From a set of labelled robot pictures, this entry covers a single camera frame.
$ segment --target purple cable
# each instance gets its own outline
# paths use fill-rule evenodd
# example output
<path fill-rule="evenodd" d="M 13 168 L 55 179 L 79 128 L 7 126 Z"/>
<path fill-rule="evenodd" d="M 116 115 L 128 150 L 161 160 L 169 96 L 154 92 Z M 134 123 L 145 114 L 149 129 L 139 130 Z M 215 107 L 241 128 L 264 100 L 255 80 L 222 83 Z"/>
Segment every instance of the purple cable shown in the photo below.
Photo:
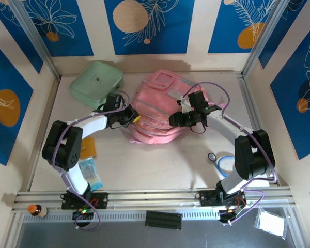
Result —
<path fill-rule="evenodd" d="M 123 108 L 120 108 L 120 109 L 118 109 L 118 110 L 112 110 L 112 111 L 107 111 L 107 112 L 101 112 L 101 113 L 91 114 L 91 115 L 85 116 L 85 117 L 83 117 L 83 118 L 80 118 L 80 119 L 78 119 L 77 121 L 74 121 L 73 123 L 71 123 L 70 125 L 68 125 L 68 126 L 63 130 L 63 132 L 62 132 L 60 138 L 58 139 L 58 142 L 57 142 L 57 144 L 56 144 L 56 147 L 55 147 L 55 150 L 54 150 L 54 153 L 53 153 L 53 157 L 52 157 L 52 166 L 53 166 L 53 168 L 54 168 L 55 170 L 57 170 L 57 171 L 60 173 L 63 182 L 64 182 L 65 185 L 68 187 L 68 190 L 69 190 L 71 193 L 75 194 L 79 199 L 81 199 L 81 200 L 82 200 L 84 203 L 86 203 L 88 206 L 90 206 L 90 207 L 94 210 L 94 212 L 97 214 L 97 216 L 99 217 L 99 222 L 98 222 L 98 224 L 97 224 L 96 227 L 90 228 L 90 229 L 85 229 L 85 228 L 83 228 L 83 227 L 79 228 L 79 229 L 84 230 L 84 231 L 94 231 L 94 230 L 96 230 L 96 229 L 99 228 L 100 223 L 101 223 L 100 213 L 99 213 L 99 211 L 98 211 L 88 200 L 86 200 L 84 197 L 82 197 L 80 194 L 78 194 L 78 193 L 73 189 L 73 187 L 72 187 L 72 185 L 70 184 L 69 180 L 67 179 L 66 175 L 63 173 L 64 170 L 63 170 L 62 168 L 57 167 L 57 166 L 55 165 L 55 159 L 56 159 L 56 155 L 57 155 L 58 149 L 59 149 L 59 147 L 60 147 L 60 144 L 61 144 L 61 142 L 62 142 L 62 140 L 63 140 L 63 137 L 66 135 L 66 133 L 68 132 L 68 130 L 69 130 L 73 125 L 76 125 L 76 124 L 79 123 L 79 122 L 82 122 L 82 121 L 84 121 L 84 120 L 88 120 L 88 119 L 93 118 L 93 117 L 96 117 L 96 116 L 107 115 L 107 114 L 112 114 L 112 113 L 117 113 L 117 112 L 123 111 L 123 110 L 125 110 L 125 109 L 129 106 L 129 104 L 130 104 L 130 97 L 129 97 L 129 95 L 128 95 L 127 93 L 125 93 L 124 91 L 122 91 L 122 90 L 117 90 L 116 92 L 123 93 L 123 94 L 125 94 L 125 95 L 127 96 L 128 100 L 127 100 L 126 106 L 124 106 Z"/>
<path fill-rule="evenodd" d="M 265 194 L 263 191 L 259 191 L 259 190 L 245 190 L 244 188 L 246 188 L 250 183 L 252 183 L 253 181 L 256 181 L 256 180 L 263 180 L 263 181 L 268 181 L 268 182 L 276 182 L 277 181 L 277 173 L 274 169 L 274 166 L 273 164 L 271 163 L 271 160 L 269 158 L 269 156 L 266 154 L 266 152 L 264 151 L 263 147 L 261 146 L 261 144 L 257 141 L 257 139 L 250 133 L 248 132 L 247 130 L 245 130 L 241 125 L 239 125 L 238 123 L 236 123 L 235 121 L 229 119 L 228 117 L 226 117 L 224 115 L 224 112 L 225 110 L 227 109 L 227 107 L 229 106 L 230 104 L 230 96 L 227 92 L 226 89 L 224 89 L 221 85 L 219 84 L 216 84 L 216 83 L 213 83 L 213 82 L 201 82 L 201 83 L 197 83 L 195 84 L 193 87 L 191 87 L 186 93 L 185 95 L 183 95 L 183 97 L 185 97 L 191 90 L 192 88 L 200 85 L 200 84 L 211 84 L 211 85 L 215 85 L 217 86 L 218 88 L 220 88 L 227 96 L 227 104 L 225 107 L 223 107 L 222 109 L 222 117 L 228 121 L 229 123 L 231 123 L 232 125 L 234 125 L 235 127 L 239 128 L 242 132 L 244 132 L 245 134 L 247 134 L 252 140 L 253 142 L 255 142 L 256 146 L 258 147 L 258 149 L 261 151 L 261 153 L 263 154 L 265 160 L 267 161 L 267 163 L 269 164 L 270 166 L 270 169 L 272 170 L 272 173 L 273 173 L 273 178 L 252 178 L 251 180 L 249 180 L 246 184 L 244 184 L 240 189 L 241 190 L 244 190 L 245 192 L 255 192 L 255 193 L 260 193 L 262 196 L 261 198 L 253 205 L 251 206 L 245 213 L 241 214 L 239 217 L 237 217 L 236 219 L 234 219 L 233 221 L 231 221 L 229 224 L 231 225 L 232 223 L 234 223 L 235 221 L 237 221 L 238 219 L 240 219 L 241 217 L 245 216 L 247 213 L 249 213 L 253 208 L 255 208 L 265 197 Z"/>

